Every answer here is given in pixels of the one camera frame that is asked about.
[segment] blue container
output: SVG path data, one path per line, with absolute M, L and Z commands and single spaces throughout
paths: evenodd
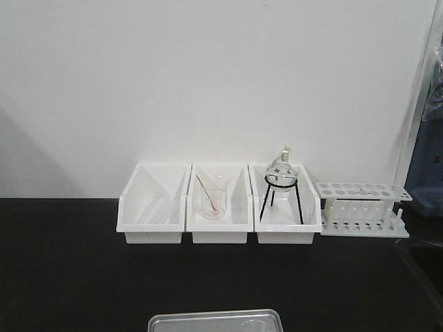
M 405 188 L 420 215 L 443 216 L 442 119 L 421 123 Z

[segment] black countertop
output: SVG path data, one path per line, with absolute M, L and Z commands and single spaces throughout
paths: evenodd
M 127 245 L 117 204 L 0 200 L 0 330 L 146 331 L 157 313 L 273 308 L 285 332 L 431 332 L 443 317 L 407 251 L 442 228 L 407 210 L 409 240 Z

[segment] plastic bag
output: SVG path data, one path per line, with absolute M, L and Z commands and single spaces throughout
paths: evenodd
M 436 50 L 437 61 L 431 81 L 430 93 L 424 106 L 423 121 L 443 119 L 443 46 Z

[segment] tripod leg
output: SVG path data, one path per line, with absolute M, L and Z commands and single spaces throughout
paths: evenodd
M 298 193 L 298 183 L 296 183 L 296 194 L 297 194 L 298 212 L 300 213 L 300 223 L 303 225 L 302 206 L 300 205 L 300 194 Z
M 271 206 L 274 205 L 275 190 L 272 191 Z
M 266 190 L 266 195 L 264 195 L 264 202 L 263 202 L 263 206 L 262 206 L 262 211 L 260 212 L 260 220 L 262 220 L 264 207 L 266 205 L 266 201 L 268 200 L 269 189 L 271 189 L 271 185 L 268 185 L 268 189 Z

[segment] black metal tripod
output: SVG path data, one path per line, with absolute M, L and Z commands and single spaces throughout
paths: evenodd
M 287 188 L 295 187 L 296 188 L 296 194 L 297 194 L 298 212 L 300 213 L 300 223 L 303 225 L 302 207 L 300 205 L 300 194 L 298 193 L 298 180 L 296 179 L 296 182 L 291 184 L 291 185 L 276 185 L 274 183 L 270 183 L 268 181 L 268 176 L 267 175 L 264 176 L 264 180 L 268 184 L 268 189 L 266 190 L 266 195 L 264 195 L 264 202 L 263 202 L 263 206 L 262 206 L 262 211 L 260 212 L 260 221 L 262 220 L 262 217 L 263 217 L 264 207 L 266 206 L 266 202 L 268 201 L 269 190 L 271 189 L 271 187 L 282 188 L 282 189 L 287 189 Z M 275 191 L 273 190 L 272 191 L 271 206 L 274 204 L 274 195 L 275 195 Z

